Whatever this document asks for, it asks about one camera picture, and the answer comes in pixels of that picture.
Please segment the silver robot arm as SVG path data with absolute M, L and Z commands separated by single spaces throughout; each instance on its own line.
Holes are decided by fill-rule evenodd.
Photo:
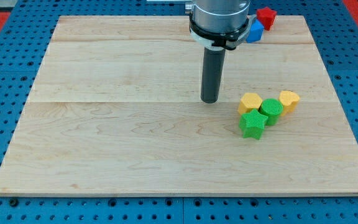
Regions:
M 212 51 L 235 50 L 246 41 L 257 16 L 250 0 L 192 0 L 185 3 L 192 38 Z

